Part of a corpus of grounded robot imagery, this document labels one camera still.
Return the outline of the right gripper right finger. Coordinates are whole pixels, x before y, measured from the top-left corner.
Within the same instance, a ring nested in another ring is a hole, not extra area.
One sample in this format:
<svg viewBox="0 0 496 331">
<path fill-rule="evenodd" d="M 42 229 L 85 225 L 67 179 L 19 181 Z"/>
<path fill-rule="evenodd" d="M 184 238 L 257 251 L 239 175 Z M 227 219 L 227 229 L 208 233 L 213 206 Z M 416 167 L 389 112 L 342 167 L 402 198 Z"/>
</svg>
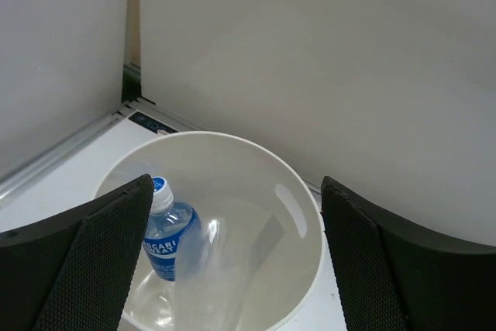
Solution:
<svg viewBox="0 0 496 331">
<path fill-rule="evenodd" d="M 495 248 L 427 229 L 326 176 L 322 218 L 348 330 L 493 330 Z"/>
</svg>

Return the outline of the clear crushed plastic bottle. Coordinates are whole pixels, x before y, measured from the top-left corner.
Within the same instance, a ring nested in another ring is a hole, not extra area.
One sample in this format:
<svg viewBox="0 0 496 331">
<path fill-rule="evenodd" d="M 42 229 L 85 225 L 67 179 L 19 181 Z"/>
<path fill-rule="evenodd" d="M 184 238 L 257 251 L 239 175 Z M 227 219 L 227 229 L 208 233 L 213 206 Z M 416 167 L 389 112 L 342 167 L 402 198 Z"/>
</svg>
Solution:
<svg viewBox="0 0 496 331">
<path fill-rule="evenodd" d="M 275 215 L 256 229 L 215 217 L 185 233 L 174 266 L 174 328 L 235 330 L 253 276 L 283 237 Z"/>
</svg>

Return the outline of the blue label plastic bottle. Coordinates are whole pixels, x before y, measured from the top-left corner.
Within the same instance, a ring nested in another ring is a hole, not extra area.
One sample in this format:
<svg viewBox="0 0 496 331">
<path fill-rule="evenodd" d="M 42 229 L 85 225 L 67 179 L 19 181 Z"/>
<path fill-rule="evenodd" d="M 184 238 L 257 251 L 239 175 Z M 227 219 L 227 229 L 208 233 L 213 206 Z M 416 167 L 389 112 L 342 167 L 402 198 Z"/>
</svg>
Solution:
<svg viewBox="0 0 496 331">
<path fill-rule="evenodd" d="M 175 258 L 181 237 L 201 225 L 198 213 L 186 202 L 177 202 L 168 181 L 152 177 L 153 200 L 143 249 L 158 277 L 175 281 Z"/>
</svg>

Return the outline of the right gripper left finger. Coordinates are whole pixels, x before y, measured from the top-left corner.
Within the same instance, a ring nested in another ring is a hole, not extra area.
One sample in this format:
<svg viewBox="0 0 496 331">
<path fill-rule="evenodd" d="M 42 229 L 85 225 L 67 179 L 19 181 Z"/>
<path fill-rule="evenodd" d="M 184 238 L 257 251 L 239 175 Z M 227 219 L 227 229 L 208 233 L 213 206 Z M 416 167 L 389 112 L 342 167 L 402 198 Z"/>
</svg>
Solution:
<svg viewBox="0 0 496 331">
<path fill-rule="evenodd" d="M 144 174 L 1 234 L 3 330 L 116 330 L 153 199 Z"/>
</svg>

